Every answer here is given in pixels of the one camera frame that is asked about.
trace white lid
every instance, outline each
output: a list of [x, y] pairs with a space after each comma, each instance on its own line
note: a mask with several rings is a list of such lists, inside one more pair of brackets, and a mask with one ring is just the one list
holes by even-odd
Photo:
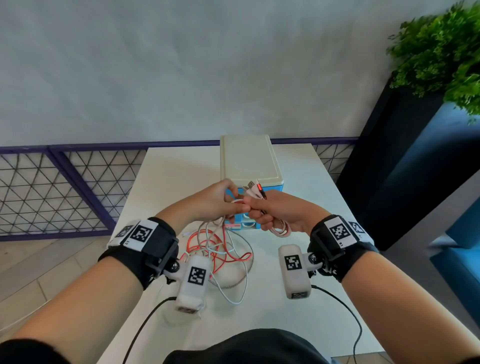
[[275, 152], [268, 135], [222, 135], [220, 175], [238, 187], [258, 180], [263, 187], [283, 184]]

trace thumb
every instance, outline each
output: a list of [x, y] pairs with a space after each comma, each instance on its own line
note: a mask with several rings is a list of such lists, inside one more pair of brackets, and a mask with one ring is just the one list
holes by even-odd
[[267, 200], [244, 196], [243, 201], [254, 210], [268, 211], [269, 203]]
[[250, 206], [245, 204], [236, 204], [236, 203], [226, 203], [225, 202], [225, 211], [227, 216], [244, 214], [250, 211]]

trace metal screw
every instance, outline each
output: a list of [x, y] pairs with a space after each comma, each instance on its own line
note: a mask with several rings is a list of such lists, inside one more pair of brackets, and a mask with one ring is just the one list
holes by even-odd
[[310, 260], [310, 263], [312, 264], [317, 264], [317, 256], [314, 253], [308, 256], [308, 260]]

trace black shirt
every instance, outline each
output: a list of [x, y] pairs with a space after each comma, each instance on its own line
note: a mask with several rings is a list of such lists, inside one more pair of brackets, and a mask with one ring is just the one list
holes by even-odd
[[[69, 364], [51, 346], [35, 340], [9, 340], [0, 344], [0, 362], [2, 364]], [[326, 360], [307, 340], [291, 332], [261, 328], [242, 332], [205, 350], [175, 350], [165, 358], [163, 363], [327, 364], [330, 361]], [[461, 364], [480, 364], [480, 357], [465, 360]]]

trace black cable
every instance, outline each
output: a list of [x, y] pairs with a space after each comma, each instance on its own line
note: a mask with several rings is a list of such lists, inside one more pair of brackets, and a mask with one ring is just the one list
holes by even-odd
[[355, 340], [355, 343], [353, 344], [353, 361], [355, 362], [355, 364], [357, 364], [357, 358], [355, 357], [355, 349], [357, 347], [357, 344], [360, 340], [360, 337], [362, 335], [362, 332], [363, 332], [363, 329], [361, 327], [361, 323], [360, 321], [357, 319], [357, 317], [355, 316], [355, 314], [353, 313], [352, 310], [350, 310], [350, 307], [348, 307], [341, 299], [339, 299], [338, 297], [336, 297], [335, 295], [331, 294], [329, 291], [327, 290], [324, 290], [323, 288], [320, 288], [318, 286], [315, 286], [314, 284], [312, 284], [312, 288], [315, 288], [316, 290], [321, 290], [322, 292], [325, 292], [326, 294], [328, 294], [330, 297], [333, 297], [335, 298], [337, 301], [339, 301], [342, 305], [344, 305], [346, 307], [347, 310], [350, 311], [350, 313], [352, 314], [352, 316], [355, 318], [355, 320], [357, 321], [357, 324], [359, 325], [360, 327], [360, 333], [359, 333], [359, 336], [357, 337], [357, 339]]
[[155, 313], [155, 311], [157, 310], [157, 308], [159, 308], [161, 305], [163, 305], [165, 302], [167, 301], [174, 301], [176, 300], [177, 298], [176, 297], [168, 297], [166, 299], [164, 299], [162, 302], [160, 302], [158, 305], [155, 306], [155, 308], [152, 310], [152, 312], [150, 312], [147, 316], [147, 318], [145, 319], [144, 323], [142, 323], [142, 325], [140, 326], [140, 328], [138, 329], [137, 333], [135, 334], [135, 336], [133, 337], [133, 340], [132, 340], [132, 343], [130, 344], [130, 347], [128, 348], [127, 350], [127, 353], [125, 354], [125, 358], [123, 358], [123, 362], [122, 364], [125, 364], [127, 362], [127, 359], [128, 359], [128, 356], [130, 355], [130, 351], [132, 350], [132, 347], [133, 347], [133, 344], [135, 344], [135, 341], [137, 340], [137, 337], [138, 335], [140, 334], [140, 331], [142, 331], [142, 329], [144, 328], [145, 324], [147, 323], [148, 319], [150, 317], [152, 317], [152, 315]]

